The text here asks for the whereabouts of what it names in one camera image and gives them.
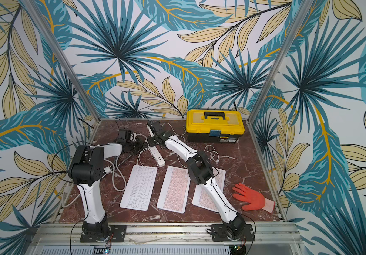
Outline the pink keyboard right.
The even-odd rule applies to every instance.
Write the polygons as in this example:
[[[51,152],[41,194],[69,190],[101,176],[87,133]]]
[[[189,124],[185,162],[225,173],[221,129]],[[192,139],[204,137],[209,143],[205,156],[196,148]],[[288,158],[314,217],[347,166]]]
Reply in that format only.
[[[226,171],[223,169],[214,168],[213,173],[217,175],[217,177],[215,178],[216,183],[220,190],[223,191]],[[192,204],[194,206],[211,210],[216,213],[219,212],[211,197],[200,185],[196,186],[195,193],[192,199]]]

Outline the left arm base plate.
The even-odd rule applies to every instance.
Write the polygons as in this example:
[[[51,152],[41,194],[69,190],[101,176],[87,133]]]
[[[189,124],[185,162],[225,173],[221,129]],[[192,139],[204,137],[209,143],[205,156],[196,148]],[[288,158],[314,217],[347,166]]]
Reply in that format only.
[[[99,225],[83,223],[81,243],[92,242],[124,242],[127,226],[126,225]]]

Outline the white wireless keyboard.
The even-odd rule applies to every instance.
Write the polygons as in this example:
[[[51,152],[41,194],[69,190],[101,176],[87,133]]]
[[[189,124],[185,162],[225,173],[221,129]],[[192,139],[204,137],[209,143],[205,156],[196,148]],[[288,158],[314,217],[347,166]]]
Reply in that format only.
[[[129,176],[120,207],[147,211],[156,179],[157,168],[135,165]]]

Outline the red work glove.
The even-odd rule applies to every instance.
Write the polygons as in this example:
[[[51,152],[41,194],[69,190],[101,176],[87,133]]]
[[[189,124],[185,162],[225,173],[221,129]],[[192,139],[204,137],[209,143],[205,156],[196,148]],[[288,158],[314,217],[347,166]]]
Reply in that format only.
[[[235,192],[232,196],[236,200],[247,203],[242,206],[243,211],[262,209],[268,213],[273,213],[275,202],[265,198],[261,193],[242,183],[235,184],[232,190]]]

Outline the white power strip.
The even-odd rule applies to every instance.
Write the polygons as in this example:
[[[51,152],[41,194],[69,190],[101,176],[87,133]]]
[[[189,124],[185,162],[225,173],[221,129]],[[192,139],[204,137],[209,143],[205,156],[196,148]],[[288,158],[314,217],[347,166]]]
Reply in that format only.
[[[149,127],[149,125],[147,125],[147,129],[150,133],[150,136],[147,138],[149,150],[152,153],[152,156],[154,157],[154,159],[156,160],[158,166],[164,167],[165,166],[164,158],[162,157],[162,155],[160,154],[159,150],[156,147],[156,144],[154,141],[154,134],[153,134],[151,128]]]

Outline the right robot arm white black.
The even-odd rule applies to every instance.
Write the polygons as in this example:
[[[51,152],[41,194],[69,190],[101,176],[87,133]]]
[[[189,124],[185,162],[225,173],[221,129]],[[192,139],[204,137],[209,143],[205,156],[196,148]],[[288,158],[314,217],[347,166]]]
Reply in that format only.
[[[151,147],[163,146],[176,153],[186,162],[190,179],[203,188],[217,207],[222,223],[225,226],[226,236],[232,240],[241,238],[246,222],[219,188],[215,180],[213,166],[209,162],[206,153],[189,147],[178,136],[163,129],[158,121],[148,121],[147,128],[151,134],[147,138],[148,144]]]

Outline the pink keyboard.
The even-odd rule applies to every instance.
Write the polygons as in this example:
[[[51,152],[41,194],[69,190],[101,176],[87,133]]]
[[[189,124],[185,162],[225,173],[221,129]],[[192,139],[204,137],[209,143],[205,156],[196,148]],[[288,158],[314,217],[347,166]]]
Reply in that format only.
[[[183,214],[186,210],[189,187],[188,170],[168,166],[157,208]]]
[[[214,168],[213,173],[217,175],[217,177],[215,178],[216,183],[220,190],[223,191],[226,171],[223,169]],[[192,199],[192,204],[194,206],[211,210],[216,213],[219,212],[211,197],[200,185],[196,186],[195,193]]]

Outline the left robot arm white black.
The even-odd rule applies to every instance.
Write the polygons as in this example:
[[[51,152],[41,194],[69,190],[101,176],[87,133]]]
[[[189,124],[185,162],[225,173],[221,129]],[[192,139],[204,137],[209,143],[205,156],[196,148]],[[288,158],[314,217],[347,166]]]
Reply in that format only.
[[[110,171],[104,167],[104,160],[123,153],[137,154],[145,145],[145,140],[136,137],[132,131],[119,130],[118,138],[113,143],[84,145],[76,149],[69,167],[69,177],[78,188],[83,202],[83,239],[102,242],[111,235],[100,193],[100,180]]]

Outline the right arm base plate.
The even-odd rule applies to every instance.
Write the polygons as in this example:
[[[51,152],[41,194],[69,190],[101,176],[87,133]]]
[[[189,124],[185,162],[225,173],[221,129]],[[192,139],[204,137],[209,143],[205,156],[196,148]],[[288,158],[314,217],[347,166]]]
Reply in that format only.
[[[251,224],[246,224],[242,230],[232,230],[223,224],[213,224],[207,229],[213,242],[251,242],[255,240],[255,231]]]

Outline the pink keyboard middle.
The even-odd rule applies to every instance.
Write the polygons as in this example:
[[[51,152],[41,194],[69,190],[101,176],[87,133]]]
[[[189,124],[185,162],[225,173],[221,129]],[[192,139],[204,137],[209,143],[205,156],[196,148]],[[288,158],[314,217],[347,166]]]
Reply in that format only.
[[[189,187],[188,170],[168,166],[157,208],[183,214],[186,210]]]

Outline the yellow black toolbox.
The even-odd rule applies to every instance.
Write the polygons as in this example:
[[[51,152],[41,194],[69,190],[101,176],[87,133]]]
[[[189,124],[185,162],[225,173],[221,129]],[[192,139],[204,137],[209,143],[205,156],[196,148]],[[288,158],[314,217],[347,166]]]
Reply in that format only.
[[[238,111],[191,109],[187,112],[186,132],[189,142],[235,143],[245,127]]]

